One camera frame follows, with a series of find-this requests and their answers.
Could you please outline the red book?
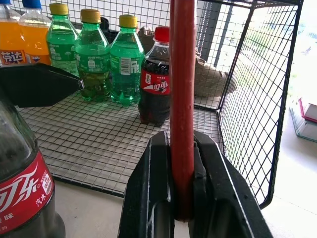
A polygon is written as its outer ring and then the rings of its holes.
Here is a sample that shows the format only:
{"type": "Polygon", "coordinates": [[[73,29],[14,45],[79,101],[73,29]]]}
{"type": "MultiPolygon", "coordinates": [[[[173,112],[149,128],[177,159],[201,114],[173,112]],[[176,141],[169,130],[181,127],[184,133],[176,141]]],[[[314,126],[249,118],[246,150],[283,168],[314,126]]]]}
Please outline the red book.
{"type": "Polygon", "coordinates": [[[317,123],[317,104],[309,102],[307,98],[299,98],[301,116],[309,121],[317,123]]]}

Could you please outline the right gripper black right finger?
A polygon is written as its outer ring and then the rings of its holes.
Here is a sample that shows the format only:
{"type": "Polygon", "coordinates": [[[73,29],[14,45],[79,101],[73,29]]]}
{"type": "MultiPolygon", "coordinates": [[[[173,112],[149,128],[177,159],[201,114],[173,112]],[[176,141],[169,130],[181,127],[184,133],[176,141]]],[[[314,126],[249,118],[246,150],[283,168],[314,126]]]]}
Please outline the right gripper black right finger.
{"type": "Polygon", "coordinates": [[[190,238],[273,238],[240,173],[206,134],[194,132],[194,219],[190,238]]]}

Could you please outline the orange soda plastic bottle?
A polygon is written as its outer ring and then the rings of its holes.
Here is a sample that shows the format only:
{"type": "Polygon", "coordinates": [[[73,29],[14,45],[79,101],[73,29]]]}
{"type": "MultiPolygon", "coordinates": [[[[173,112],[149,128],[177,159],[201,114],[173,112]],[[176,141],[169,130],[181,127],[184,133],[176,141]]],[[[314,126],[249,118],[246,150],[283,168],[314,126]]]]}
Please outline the orange soda plastic bottle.
{"type": "Polygon", "coordinates": [[[10,0],[0,0],[0,63],[27,63],[24,39],[18,21],[21,15],[11,8],[10,0]]]}
{"type": "Polygon", "coordinates": [[[51,65],[47,46],[47,32],[51,20],[42,13],[40,0],[22,0],[24,14],[18,24],[24,39],[24,53],[28,63],[51,65]]]}

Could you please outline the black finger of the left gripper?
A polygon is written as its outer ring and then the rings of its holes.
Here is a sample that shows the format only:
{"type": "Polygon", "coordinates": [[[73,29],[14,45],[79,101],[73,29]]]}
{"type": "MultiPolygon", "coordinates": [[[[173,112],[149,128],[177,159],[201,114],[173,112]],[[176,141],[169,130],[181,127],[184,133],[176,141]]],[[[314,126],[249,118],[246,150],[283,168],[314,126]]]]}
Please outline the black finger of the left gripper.
{"type": "Polygon", "coordinates": [[[20,108],[53,106],[83,89],[79,77],[43,63],[0,66],[0,96],[20,108]]]}

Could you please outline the glass cola bottle red label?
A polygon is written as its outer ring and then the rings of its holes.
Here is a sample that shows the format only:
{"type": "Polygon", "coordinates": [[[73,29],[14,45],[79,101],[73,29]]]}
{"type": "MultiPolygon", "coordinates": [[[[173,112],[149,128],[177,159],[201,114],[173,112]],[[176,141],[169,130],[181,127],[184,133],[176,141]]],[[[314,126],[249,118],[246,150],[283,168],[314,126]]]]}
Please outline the glass cola bottle red label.
{"type": "Polygon", "coordinates": [[[66,238],[55,183],[30,127],[0,90],[0,238],[66,238]]]}

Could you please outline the green soda plastic bottle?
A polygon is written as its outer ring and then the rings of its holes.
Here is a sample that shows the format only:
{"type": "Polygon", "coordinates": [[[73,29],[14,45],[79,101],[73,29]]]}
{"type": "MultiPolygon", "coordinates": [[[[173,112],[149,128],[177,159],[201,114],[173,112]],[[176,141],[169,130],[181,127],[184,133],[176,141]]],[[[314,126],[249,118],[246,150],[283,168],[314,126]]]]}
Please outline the green soda plastic bottle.
{"type": "Polygon", "coordinates": [[[140,100],[141,66],[144,49],[137,35],[137,17],[119,17],[120,30],[110,48],[111,99],[124,106],[140,100]]]}
{"type": "Polygon", "coordinates": [[[84,83],[81,91],[85,101],[102,102],[109,96],[110,44],[100,24],[100,12],[96,9],[82,9],[81,32],[75,41],[75,59],[80,79],[84,83]]]}
{"type": "Polygon", "coordinates": [[[52,22],[46,40],[51,66],[78,76],[75,59],[75,42],[78,33],[69,19],[68,7],[63,3],[51,3],[52,22]]]}

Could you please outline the black fabric item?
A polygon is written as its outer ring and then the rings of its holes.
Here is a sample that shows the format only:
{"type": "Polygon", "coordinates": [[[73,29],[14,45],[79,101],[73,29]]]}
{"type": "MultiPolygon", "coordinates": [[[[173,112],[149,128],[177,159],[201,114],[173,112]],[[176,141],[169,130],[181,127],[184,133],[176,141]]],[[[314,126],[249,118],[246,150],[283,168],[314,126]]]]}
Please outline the black fabric item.
{"type": "Polygon", "coordinates": [[[101,17],[100,28],[110,44],[115,40],[117,34],[119,33],[118,31],[111,30],[109,28],[109,21],[104,17],[101,17]]]}

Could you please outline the green white book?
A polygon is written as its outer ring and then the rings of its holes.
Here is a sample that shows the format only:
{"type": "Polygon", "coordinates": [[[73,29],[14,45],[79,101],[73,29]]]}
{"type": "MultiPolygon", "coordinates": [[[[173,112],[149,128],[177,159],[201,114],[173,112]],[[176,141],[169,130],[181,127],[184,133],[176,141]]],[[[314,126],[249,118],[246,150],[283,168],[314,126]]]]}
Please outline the green white book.
{"type": "Polygon", "coordinates": [[[298,105],[290,106],[289,110],[296,135],[317,143],[317,123],[304,119],[298,105]]]}

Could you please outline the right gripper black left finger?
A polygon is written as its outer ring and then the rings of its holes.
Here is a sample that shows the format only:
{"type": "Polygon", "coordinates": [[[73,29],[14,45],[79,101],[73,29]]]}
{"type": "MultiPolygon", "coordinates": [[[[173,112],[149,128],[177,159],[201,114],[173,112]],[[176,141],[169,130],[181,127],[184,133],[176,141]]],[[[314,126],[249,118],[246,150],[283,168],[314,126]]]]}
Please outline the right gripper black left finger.
{"type": "Polygon", "coordinates": [[[152,136],[126,186],[118,238],[174,238],[174,189],[166,131],[152,136]]]}

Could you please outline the red vertical rod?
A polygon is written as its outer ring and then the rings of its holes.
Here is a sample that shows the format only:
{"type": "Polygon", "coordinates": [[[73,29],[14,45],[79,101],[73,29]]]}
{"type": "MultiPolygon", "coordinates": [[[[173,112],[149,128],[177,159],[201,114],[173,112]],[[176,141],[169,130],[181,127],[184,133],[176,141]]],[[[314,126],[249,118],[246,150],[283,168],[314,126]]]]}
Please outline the red vertical rod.
{"type": "Polygon", "coordinates": [[[171,0],[171,165],[175,191],[175,218],[194,217],[194,79],[197,0],[171,0]]]}

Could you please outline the small plastic cola bottle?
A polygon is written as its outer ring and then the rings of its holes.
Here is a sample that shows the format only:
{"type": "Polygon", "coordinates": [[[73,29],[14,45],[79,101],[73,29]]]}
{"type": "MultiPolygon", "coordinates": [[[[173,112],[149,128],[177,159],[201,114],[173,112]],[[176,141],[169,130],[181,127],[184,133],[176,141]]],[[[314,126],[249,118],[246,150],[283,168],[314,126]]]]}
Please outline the small plastic cola bottle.
{"type": "Polygon", "coordinates": [[[154,32],[154,45],[141,66],[138,109],[142,123],[160,127],[170,115],[170,29],[168,26],[158,26],[154,32]]]}

